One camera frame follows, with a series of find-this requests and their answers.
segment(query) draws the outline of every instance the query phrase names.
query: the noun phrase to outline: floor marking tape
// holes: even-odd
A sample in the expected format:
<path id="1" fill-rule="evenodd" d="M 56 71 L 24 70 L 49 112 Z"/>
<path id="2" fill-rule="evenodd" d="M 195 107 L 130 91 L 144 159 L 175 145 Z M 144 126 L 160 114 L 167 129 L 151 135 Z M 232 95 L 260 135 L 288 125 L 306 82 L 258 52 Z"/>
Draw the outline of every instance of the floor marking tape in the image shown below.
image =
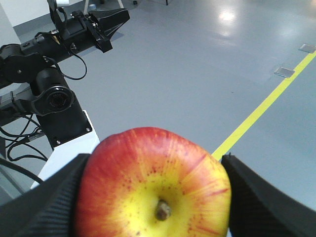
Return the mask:
<path id="1" fill-rule="evenodd" d="M 298 75 L 315 58 L 316 52 L 308 54 L 295 68 L 295 73 L 285 78 L 271 94 L 246 118 L 241 125 L 213 152 L 213 156 L 220 160 L 230 148 L 245 134 L 245 132 L 261 117 L 261 115 L 277 100 L 277 98 L 287 89 Z"/>

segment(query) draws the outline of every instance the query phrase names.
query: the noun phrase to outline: wall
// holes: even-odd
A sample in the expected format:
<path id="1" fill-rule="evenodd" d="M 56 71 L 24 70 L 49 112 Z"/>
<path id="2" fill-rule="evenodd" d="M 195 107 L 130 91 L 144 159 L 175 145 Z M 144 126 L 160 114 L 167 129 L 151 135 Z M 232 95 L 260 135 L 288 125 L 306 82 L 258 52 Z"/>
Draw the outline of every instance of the wall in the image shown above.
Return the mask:
<path id="1" fill-rule="evenodd" d="M 70 0 L 70 4 L 80 0 Z M 49 13 L 46 0 L 0 0 L 11 25 L 17 26 Z"/>

